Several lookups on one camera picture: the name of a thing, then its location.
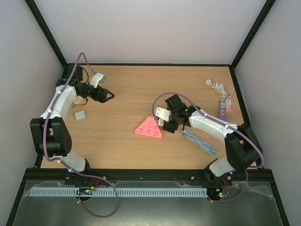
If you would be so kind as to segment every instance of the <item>black cable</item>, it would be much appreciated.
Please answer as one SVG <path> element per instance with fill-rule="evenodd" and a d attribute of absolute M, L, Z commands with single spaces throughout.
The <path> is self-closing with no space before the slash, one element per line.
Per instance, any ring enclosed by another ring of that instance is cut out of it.
<path fill-rule="evenodd" d="M 86 104 L 88 103 L 88 97 L 86 97 L 85 99 L 86 99 L 86 102 L 85 102 L 84 104 L 77 105 L 77 104 L 75 104 L 75 103 L 73 103 L 73 102 L 72 102 L 72 103 L 73 103 L 74 105 L 76 105 L 76 106 L 83 106 L 83 105 L 86 105 Z"/>
<path fill-rule="evenodd" d="M 82 66 L 80 66 L 85 72 L 86 72 L 86 74 L 87 74 L 87 81 L 86 82 L 84 82 L 85 84 L 87 84 L 88 83 L 88 81 L 89 81 L 89 74 L 88 74 L 88 72 L 86 71 L 86 69 L 85 68 L 83 68 Z"/>

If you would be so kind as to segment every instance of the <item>gray wall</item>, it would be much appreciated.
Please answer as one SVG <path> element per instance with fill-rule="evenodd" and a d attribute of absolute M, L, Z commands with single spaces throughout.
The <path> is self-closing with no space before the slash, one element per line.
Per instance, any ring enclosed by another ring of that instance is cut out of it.
<path fill-rule="evenodd" d="M 0 225 L 34 151 L 29 122 L 47 108 L 62 68 L 24 0 L 0 7 Z"/>
<path fill-rule="evenodd" d="M 236 73 L 291 225 L 301 222 L 301 1 L 277 0 Z"/>
<path fill-rule="evenodd" d="M 230 64 L 265 0 L 36 2 L 69 62 Z"/>

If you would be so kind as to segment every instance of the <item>red triangle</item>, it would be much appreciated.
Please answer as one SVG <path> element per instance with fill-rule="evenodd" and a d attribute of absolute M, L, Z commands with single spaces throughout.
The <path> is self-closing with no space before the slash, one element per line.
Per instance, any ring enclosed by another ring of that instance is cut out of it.
<path fill-rule="evenodd" d="M 154 116 L 149 116 L 137 129 L 135 129 L 135 134 L 162 138 L 162 133 L 160 128 L 155 120 Z"/>

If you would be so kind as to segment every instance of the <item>transparent plastic sheet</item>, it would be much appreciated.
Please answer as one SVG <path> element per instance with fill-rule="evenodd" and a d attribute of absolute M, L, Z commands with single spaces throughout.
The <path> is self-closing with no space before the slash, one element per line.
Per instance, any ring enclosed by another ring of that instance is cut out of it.
<path fill-rule="evenodd" d="M 239 193 L 244 182 L 233 182 L 231 198 Z M 191 188 L 177 182 L 118 182 L 116 187 Z M 120 198 L 120 207 L 109 218 L 95 218 L 77 204 L 74 197 L 32 197 L 34 187 L 65 186 L 63 181 L 28 181 L 21 199 L 14 226 L 52 225 L 282 225 L 269 182 L 249 182 L 246 191 L 234 201 L 210 203 L 206 198 Z M 97 214 L 109 213 L 116 204 L 113 197 L 92 197 L 86 206 Z"/>

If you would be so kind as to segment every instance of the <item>wooden tabletop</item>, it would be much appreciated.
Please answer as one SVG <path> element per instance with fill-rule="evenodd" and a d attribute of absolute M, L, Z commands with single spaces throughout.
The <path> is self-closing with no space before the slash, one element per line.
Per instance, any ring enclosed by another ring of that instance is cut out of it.
<path fill-rule="evenodd" d="M 190 66 L 93 66 L 108 78 L 100 86 L 115 94 L 107 103 L 89 99 L 87 105 L 72 105 L 66 125 L 72 137 L 72 147 L 87 159 L 94 169 L 203 169 L 216 158 L 225 156 L 225 146 L 218 139 L 192 128 L 201 140 L 217 148 L 216 156 L 204 152 L 197 144 L 181 136 L 162 131 L 161 139 L 144 137 L 134 130 L 151 114 L 154 100 L 165 92 L 178 92 L 195 105 L 217 117 L 219 94 L 205 84 L 206 79 L 224 83 L 225 91 L 233 87 L 228 67 Z M 162 97 L 156 104 L 166 107 Z M 232 94 L 230 122 L 242 124 L 243 118 L 235 91 Z M 75 103 L 83 103 L 77 97 Z M 75 112 L 84 110 L 86 119 L 75 120 Z M 42 168 L 63 168 L 45 159 Z"/>

